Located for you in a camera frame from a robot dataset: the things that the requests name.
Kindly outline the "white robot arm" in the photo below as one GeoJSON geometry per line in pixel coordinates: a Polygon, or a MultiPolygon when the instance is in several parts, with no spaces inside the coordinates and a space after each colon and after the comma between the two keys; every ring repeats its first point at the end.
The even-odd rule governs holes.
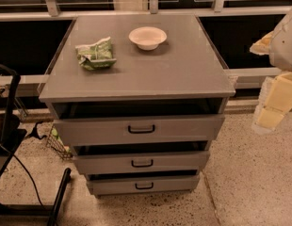
{"type": "Polygon", "coordinates": [[[272,132],[292,109],[292,9],[250,51],[268,55],[269,63],[281,70],[263,82],[253,114],[252,130],[264,135],[272,132]]]}

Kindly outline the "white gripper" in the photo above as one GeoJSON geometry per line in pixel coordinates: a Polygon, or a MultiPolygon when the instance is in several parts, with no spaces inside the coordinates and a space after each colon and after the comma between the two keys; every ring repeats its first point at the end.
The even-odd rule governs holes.
{"type": "MultiPolygon", "coordinates": [[[[250,52],[258,56],[268,55],[272,35],[273,32],[269,32],[255,42],[250,52]]],[[[281,73],[274,78],[267,77],[262,84],[258,106],[253,114],[252,130],[259,135],[272,132],[291,109],[292,73],[281,73]]]]}

